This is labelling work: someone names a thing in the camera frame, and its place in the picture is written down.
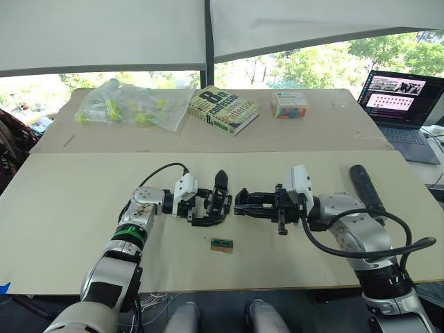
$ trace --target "black handle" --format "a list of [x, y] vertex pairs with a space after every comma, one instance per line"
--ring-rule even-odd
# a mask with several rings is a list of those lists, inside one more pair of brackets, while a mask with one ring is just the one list
[[353, 186], [355, 186], [359, 198], [362, 200], [366, 208], [370, 210], [386, 211], [382, 205], [381, 199], [377, 195], [367, 170], [362, 165], [358, 164], [352, 166], [350, 168], [350, 177], [352, 178]]

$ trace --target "laptop keyboard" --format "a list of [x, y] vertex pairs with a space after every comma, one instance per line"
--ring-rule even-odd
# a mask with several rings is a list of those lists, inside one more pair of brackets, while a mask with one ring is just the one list
[[427, 140], [419, 130], [403, 130], [401, 128], [380, 127], [389, 141], [406, 142], [408, 144], [427, 144]]

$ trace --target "person's leg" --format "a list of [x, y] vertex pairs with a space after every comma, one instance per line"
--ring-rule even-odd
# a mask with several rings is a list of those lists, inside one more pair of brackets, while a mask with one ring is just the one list
[[200, 310], [195, 302], [179, 307], [169, 319], [164, 333], [197, 333]]
[[290, 333], [284, 319], [273, 306], [263, 300], [254, 300], [248, 309], [254, 333]]

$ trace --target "laptop screen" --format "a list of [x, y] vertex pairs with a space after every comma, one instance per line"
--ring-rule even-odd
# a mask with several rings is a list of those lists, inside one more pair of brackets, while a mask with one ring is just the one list
[[371, 71], [358, 103], [377, 123], [419, 128], [444, 90], [444, 78]]

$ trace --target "green band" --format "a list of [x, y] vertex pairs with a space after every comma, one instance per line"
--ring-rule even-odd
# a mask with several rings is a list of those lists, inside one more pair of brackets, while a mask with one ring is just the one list
[[118, 231], [114, 234], [114, 236], [119, 236], [121, 234], [130, 234], [139, 239], [142, 242], [142, 244], [145, 245], [145, 239], [137, 232], [135, 227], [129, 227], [128, 229]]

